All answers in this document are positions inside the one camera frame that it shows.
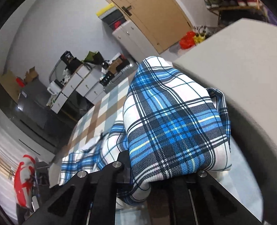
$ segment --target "shelf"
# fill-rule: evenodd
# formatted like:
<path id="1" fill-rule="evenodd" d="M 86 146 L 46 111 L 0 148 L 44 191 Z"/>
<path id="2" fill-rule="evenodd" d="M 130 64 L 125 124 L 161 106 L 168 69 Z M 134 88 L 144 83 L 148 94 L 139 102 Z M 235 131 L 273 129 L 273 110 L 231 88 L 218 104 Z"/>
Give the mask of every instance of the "shelf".
<path id="1" fill-rule="evenodd" d="M 210 8 L 209 11 L 223 11 L 223 10 L 249 10 L 249 9 L 256 9 L 260 10 L 257 6 L 230 6 L 230 7 L 217 7 L 217 8 Z"/>

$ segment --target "blue plaid blanket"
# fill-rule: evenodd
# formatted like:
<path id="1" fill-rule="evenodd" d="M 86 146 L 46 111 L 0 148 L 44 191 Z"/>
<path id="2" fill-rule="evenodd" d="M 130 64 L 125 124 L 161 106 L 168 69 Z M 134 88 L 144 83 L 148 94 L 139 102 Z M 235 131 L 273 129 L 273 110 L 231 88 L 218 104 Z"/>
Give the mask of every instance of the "blue plaid blanket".
<path id="1" fill-rule="evenodd" d="M 150 182 L 199 169 L 229 170 L 229 138 L 223 93 L 203 88 L 163 58 L 149 57 L 140 64 L 111 131 L 63 159 L 60 184 L 80 170 L 101 170 L 129 150 L 133 189 L 118 194 L 116 208 L 137 205 L 148 197 Z"/>

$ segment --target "cardboard box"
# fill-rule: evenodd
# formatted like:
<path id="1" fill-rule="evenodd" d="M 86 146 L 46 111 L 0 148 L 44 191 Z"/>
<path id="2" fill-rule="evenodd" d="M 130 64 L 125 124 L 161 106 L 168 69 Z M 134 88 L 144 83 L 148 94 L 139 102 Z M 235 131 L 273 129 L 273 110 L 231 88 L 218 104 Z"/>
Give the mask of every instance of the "cardboard box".
<path id="1" fill-rule="evenodd" d="M 115 74 L 116 73 L 116 67 L 118 65 L 120 65 L 121 63 L 122 63 L 121 58 L 118 58 L 118 59 L 114 60 L 112 62 L 112 64 L 109 65 L 107 70 L 110 71 L 111 73 Z"/>
<path id="2" fill-rule="evenodd" d="M 16 76 L 12 71 L 8 70 L 7 73 L 0 77 L 0 84 L 10 95 L 10 97 L 17 103 L 19 101 L 19 94 L 21 87 L 16 81 Z"/>
<path id="3" fill-rule="evenodd" d="M 38 73 L 35 71 L 35 67 L 33 67 L 29 69 L 29 72 L 26 72 L 24 81 L 26 84 L 28 84 L 37 77 Z"/>

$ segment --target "white cabinet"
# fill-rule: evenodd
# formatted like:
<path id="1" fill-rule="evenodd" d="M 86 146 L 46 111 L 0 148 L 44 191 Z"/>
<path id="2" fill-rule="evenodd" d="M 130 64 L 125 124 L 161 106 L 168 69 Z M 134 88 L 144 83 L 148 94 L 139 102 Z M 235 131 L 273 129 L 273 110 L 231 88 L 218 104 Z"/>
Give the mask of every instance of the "white cabinet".
<path id="1" fill-rule="evenodd" d="M 63 87 L 62 93 L 64 93 L 66 97 L 69 97 L 72 94 L 72 92 L 77 88 L 77 86 L 80 84 L 81 80 L 82 78 L 75 73 L 70 78 L 68 83 Z"/>
<path id="2" fill-rule="evenodd" d="M 112 35 L 120 41 L 138 63 L 147 57 L 159 56 L 149 40 L 131 20 L 123 23 Z"/>
<path id="3" fill-rule="evenodd" d="M 97 102 L 101 101 L 104 96 L 106 96 L 107 93 L 105 91 L 101 92 L 93 101 L 92 104 L 96 104 Z"/>
<path id="4" fill-rule="evenodd" d="M 93 102 L 103 92 L 103 87 L 100 83 L 95 84 L 84 97 Z"/>
<path id="5" fill-rule="evenodd" d="M 57 97 L 55 103 L 52 106 L 52 111 L 54 111 L 55 113 L 58 113 L 60 111 L 60 109 L 62 108 L 63 104 L 67 101 L 67 97 L 60 93 L 60 95 Z"/>
<path id="6" fill-rule="evenodd" d="M 87 69 L 87 67 L 82 66 L 81 68 L 79 68 L 79 70 L 77 71 L 77 74 L 81 77 L 81 78 L 85 78 L 86 75 L 89 74 L 89 70 Z"/>
<path id="7" fill-rule="evenodd" d="M 96 83 L 99 82 L 101 76 L 101 71 L 93 69 L 91 73 L 76 88 L 76 91 L 80 95 L 85 96 L 89 92 L 89 90 L 94 87 Z"/>

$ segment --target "silver screw head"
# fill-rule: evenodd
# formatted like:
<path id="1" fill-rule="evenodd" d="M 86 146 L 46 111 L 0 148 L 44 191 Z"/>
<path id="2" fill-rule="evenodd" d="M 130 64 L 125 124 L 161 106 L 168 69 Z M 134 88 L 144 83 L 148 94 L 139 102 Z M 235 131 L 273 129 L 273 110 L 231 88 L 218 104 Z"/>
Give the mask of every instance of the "silver screw head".
<path id="1" fill-rule="evenodd" d="M 86 176 L 86 171 L 80 171 L 77 173 L 77 176 L 80 177 L 80 178 L 83 178 Z"/>
<path id="2" fill-rule="evenodd" d="M 121 162 L 114 162 L 112 163 L 113 167 L 117 168 L 117 167 L 120 167 L 122 165 Z"/>
<path id="3" fill-rule="evenodd" d="M 201 177 L 201 178 L 204 178 L 207 176 L 207 172 L 205 172 L 204 170 L 200 170 L 198 171 L 198 175 Z"/>

